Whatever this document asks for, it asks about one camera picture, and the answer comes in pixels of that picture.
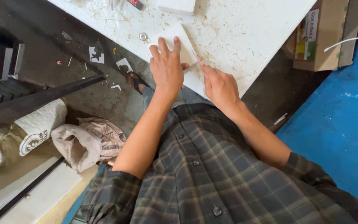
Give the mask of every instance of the dirty floor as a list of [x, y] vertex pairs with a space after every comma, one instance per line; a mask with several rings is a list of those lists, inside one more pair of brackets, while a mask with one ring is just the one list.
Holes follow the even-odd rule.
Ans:
[[[26, 44], [20, 80], [56, 87], [105, 74], [106, 81], [67, 95], [69, 116], [100, 116], [131, 133], [143, 114], [142, 96], [115, 62], [126, 57], [134, 72], [155, 87], [147, 62], [45, 0], [0, 0], [0, 26]], [[63, 31], [73, 40], [66, 40]], [[104, 64], [90, 62], [89, 46], [105, 54]], [[293, 114], [328, 74], [292, 69], [292, 60], [279, 51], [242, 100], [271, 127], [285, 113]], [[121, 91], [110, 88], [117, 84]]]

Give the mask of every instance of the white table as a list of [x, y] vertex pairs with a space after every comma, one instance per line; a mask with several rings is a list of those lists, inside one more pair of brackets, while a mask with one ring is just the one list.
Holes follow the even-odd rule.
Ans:
[[[182, 23], [196, 54], [206, 64], [233, 74], [240, 96], [316, 2], [196, 0], [194, 16], [185, 16], [160, 11], [159, 0], [140, 0], [145, 5], [142, 11], [126, 0], [114, 0], [114, 11], [110, 0], [48, 1], [147, 62], [148, 43], [141, 41], [139, 34], [144, 32], [154, 40], [172, 24]], [[200, 80], [185, 77], [185, 84], [191, 89], [203, 85], [202, 75], [198, 75]]]

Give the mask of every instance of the foot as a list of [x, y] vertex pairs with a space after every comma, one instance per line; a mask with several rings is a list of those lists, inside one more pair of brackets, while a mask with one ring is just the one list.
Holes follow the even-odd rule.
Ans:
[[[140, 77], [136, 74], [136, 73], [134, 73], [134, 72], [129, 72], [128, 74], [127, 74], [127, 79], [128, 79], [128, 83], [130, 84], [130, 86], [132, 87], [132, 88], [135, 88], [135, 86], [134, 86], [134, 84], [133, 84], [133, 80], [134, 79], [140, 79]], [[146, 87], [146, 85], [144, 85], [144, 84], [139, 84], [138, 85], [138, 88], [139, 88], [139, 91], [140, 91], [140, 93], [142, 93], [143, 94], [143, 88], [144, 87]]]

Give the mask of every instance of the black sandal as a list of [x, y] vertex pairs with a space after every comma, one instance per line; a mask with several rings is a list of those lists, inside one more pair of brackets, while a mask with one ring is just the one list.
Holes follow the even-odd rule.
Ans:
[[132, 79], [133, 87], [135, 88], [135, 90], [136, 90], [138, 93], [140, 93], [141, 95], [143, 95], [143, 94], [142, 94], [142, 93], [140, 92], [140, 90], [139, 90], [139, 85], [140, 85], [140, 84], [143, 84], [143, 85], [145, 85], [145, 86], [147, 86], [147, 87], [150, 88], [150, 86], [147, 85], [147, 83], [145, 83], [145, 81], [143, 81], [143, 80], [138, 76], [138, 74], [136, 74], [136, 73], [134, 73], [134, 72], [128, 72], [128, 80], [129, 80], [129, 78]]

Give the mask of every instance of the gray pants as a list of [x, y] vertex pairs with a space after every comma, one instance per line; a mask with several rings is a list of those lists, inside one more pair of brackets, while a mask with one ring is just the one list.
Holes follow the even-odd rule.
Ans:
[[[205, 103], [212, 106], [215, 106], [211, 101], [204, 99], [202, 96], [198, 95], [193, 90], [185, 87], [182, 90], [182, 97], [185, 101], [185, 104], [197, 104], [197, 103]], [[143, 92], [143, 109], [146, 111], [147, 107], [152, 101], [154, 90], [149, 87], [144, 87], [142, 89]]]

